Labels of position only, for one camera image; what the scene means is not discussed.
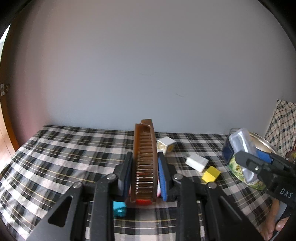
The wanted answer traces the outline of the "person's hand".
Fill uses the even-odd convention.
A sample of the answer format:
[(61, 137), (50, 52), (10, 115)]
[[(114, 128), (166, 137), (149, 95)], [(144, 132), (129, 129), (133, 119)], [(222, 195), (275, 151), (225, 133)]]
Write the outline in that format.
[(264, 240), (270, 240), (274, 231), (281, 231), (289, 219), (289, 216), (279, 219), (284, 213), (287, 205), (277, 199), (273, 200), (271, 209), (267, 214), (266, 220), (261, 228), (260, 234)]

